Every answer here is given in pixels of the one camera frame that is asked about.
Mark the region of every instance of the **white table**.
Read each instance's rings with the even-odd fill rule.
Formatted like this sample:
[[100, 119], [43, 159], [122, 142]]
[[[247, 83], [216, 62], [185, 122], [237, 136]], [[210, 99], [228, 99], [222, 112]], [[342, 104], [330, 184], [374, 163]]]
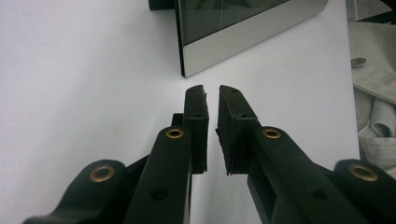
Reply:
[[208, 172], [191, 224], [260, 223], [245, 175], [227, 176], [215, 133], [219, 86], [244, 93], [316, 163], [358, 158], [345, 2], [190, 77], [179, 73], [175, 13], [146, 1], [0, 3], [0, 223], [46, 215], [82, 168], [149, 154], [203, 84]]

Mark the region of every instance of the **white fabric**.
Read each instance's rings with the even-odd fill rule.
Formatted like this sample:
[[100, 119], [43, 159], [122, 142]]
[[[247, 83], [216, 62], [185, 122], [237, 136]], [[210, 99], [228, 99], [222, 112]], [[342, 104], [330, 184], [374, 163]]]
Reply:
[[396, 27], [368, 22], [348, 24], [351, 59], [365, 58], [352, 69], [355, 87], [396, 104]]
[[396, 178], [396, 26], [354, 22], [348, 25], [359, 143], [367, 161]]

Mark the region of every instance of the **screw hole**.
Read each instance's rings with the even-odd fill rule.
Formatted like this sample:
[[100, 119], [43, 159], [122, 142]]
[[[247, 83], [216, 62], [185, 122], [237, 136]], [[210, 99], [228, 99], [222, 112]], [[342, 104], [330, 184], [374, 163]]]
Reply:
[[90, 173], [90, 180], [95, 183], [107, 181], [116, 173], [114, 167], [110, 165], [98, 166]]
[[180, 129], [171, 129], [166, 132], [168, 138], [179, 138], [184, 135], [184, 132]]
[[280, 138], [281, 136], [280, 132], [274, 129], [264, 129], [262, 133], [268, 138]]
[[365, 181], [374, 182], [378, 179], [378, 175], [374, 171], [359, 164], [349, 165], [349, 172], [357, 178]]

